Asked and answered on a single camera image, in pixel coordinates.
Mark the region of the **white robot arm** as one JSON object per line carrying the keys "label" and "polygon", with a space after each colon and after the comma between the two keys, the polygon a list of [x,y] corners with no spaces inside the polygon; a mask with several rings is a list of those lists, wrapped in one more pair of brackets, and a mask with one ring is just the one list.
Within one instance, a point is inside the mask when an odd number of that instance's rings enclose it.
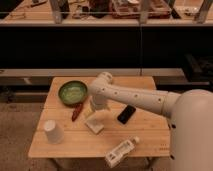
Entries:
{"label": "white robot arm", "polygon": [[94,110],[110,99],[168,118],[171,171],[213,171],[213,92],[122,87],[113,84],[109,72],[100,73],[88,88]]}

